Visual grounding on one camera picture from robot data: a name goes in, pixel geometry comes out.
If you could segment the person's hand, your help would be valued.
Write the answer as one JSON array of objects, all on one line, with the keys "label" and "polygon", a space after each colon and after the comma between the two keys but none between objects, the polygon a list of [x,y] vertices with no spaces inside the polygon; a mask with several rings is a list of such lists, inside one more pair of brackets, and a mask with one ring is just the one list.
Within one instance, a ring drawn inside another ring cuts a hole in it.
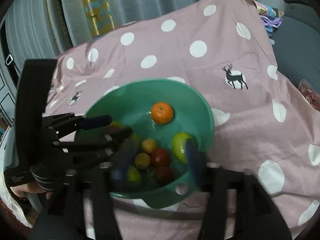
[{"label": "person's hand", "polygon": [[47,192],[44,189],[42,189],[35,181],[31,183],[26,183],[23,185],[11,187],[10,189],[19,198],[27,198],[29,193],[32,193],[32,194],[45,193],[47,199],[50,199],[52,196],[51,192]]}]

